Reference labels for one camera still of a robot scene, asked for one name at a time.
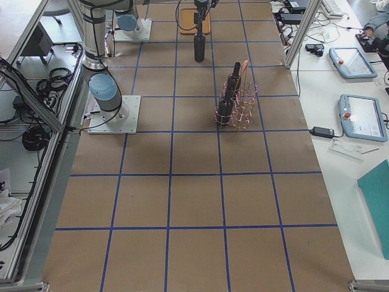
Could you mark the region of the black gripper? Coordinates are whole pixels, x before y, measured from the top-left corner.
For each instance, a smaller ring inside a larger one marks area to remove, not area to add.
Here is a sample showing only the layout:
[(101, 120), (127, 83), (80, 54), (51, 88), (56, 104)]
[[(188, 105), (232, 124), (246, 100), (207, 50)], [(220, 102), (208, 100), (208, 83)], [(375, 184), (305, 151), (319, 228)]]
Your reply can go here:
[(204, 20), (204, 11), (209, 8), (215, 8), (218, 4), (218, 0), (194, 0), (197, 11), (194, 13), (194, 24), (196, 25), (197, 32), (202, 32), (202, 22)]

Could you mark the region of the person hand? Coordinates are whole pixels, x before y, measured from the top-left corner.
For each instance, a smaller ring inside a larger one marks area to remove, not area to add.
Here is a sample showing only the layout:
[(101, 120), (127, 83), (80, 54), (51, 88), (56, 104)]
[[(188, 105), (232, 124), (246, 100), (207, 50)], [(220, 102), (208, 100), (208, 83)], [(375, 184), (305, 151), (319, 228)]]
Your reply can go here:
[(373, 35), (373, 29), (370, 28), (370, 27), (366, 27), (364, 28), (364, 32), (369, 35), (369, 36), (372, 36)]

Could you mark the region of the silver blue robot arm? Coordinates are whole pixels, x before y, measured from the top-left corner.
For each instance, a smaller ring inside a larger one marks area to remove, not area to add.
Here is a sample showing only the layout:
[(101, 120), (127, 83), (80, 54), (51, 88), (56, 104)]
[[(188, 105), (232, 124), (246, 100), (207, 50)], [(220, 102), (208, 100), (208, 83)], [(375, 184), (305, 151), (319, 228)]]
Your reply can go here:
[(117, 27), (125, 32), (140, 30), (140, 21), (134, 1), (123, 1), (123, 6), (114, 10)]
[(80, 1), (83, 14), (85, 53), (82, 73), (89, 90), (97, 101), (102, 119), (108, 123), (125, 115), (122, 94), (104, 65), (106, 11), (117, 17), (117, 25), (124, 32), (133, 32), (139, 25), (137, 5), (149, 1)]

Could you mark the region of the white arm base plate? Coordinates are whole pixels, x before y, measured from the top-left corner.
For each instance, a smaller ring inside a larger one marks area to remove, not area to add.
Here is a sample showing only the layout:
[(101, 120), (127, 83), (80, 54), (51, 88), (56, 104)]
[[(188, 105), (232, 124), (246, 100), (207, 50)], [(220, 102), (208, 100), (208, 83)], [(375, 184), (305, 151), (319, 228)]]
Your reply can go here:
[(97, 102), (94, 102), (93, 111), (88, 126), (89, 134), (136, 134), (139, 119), (141, 96), (122, 96), (119, 112), (101, 111)]
[(149, 42), (152, 19), (130, 18), (119, 19), (115, 28), (114, 38), (118, 42), (141, 43)]

